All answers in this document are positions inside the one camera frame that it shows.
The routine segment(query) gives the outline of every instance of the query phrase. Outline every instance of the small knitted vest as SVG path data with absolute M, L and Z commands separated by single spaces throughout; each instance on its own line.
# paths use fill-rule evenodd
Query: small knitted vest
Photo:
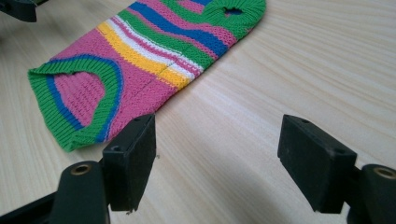
M 66 151 L 159 109 L 261 19 L 264 0 L 138 0 L 28 72 Z

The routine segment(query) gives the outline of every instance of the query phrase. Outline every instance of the black plastic part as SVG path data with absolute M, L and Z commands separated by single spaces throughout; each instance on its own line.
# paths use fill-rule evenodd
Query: black plastic part
M 315 211 L 341 212 L 354 151 L 308 120 L 285 115 L 277 156 Z
M 37 21 L 35 4 L 31 0 L 0 0 L 0 11 L 20 21 Z
M 79 162 L 62 172 L 49 223 L 110 223 L 102 167 L 98 162 Z
M 137 210 L 155 157 L 154 115 L 131 120 L 103 150 L 106 196 L 111 210 Z
M 51 193 L 37 201 L 28 203 L 0 217 L 0 224 L 44 224 L 49 223 L 50 211 L 55 199 Z
M 373 223 L 396 223 L 396 171 L 381 165 L 365 165 L 360 185 Z

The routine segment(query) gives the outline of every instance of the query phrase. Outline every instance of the wood grain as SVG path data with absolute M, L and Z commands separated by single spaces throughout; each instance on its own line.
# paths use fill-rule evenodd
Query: wood grain
M 63 152 L 26 72 L 130 1 L 50 0 L 38 22 L 0 14 L 0 215 L 56 190 L 106 144 Z M 268 0 L 252 33 L 157 113 L 160 158 L 139 210 L 112 223 L 346 223 L 321 215 L 276 156 L 284 114 L 396 167 L 396 3 Z

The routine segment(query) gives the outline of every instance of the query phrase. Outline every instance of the black object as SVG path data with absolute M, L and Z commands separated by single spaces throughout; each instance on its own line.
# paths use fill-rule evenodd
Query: black object
M 339 214 L 346 202 L 349 224 L 395 223 L 396 171 L 360 171 L 357 154 L 310 121 L 283 117 L 277 156 L 314 211 Z
M 0 0 L 0 11 L 20 20 L 37 21 L 35 8 L 47 0 Z
M 156 157 L 155 117 L 134 119 L 103 150 L 101 161 L 66 168 L 59 188 L 0 217 L 0 224 L 102 224 L 113 211 L 137 210 Z

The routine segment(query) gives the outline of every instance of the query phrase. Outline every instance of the striped knitted fabric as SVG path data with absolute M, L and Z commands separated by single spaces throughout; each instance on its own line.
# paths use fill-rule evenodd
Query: striped knitted fabric
M 66 151 L 153 113 L 260 20 L 264 0 L 138 0 L 28 72 Z

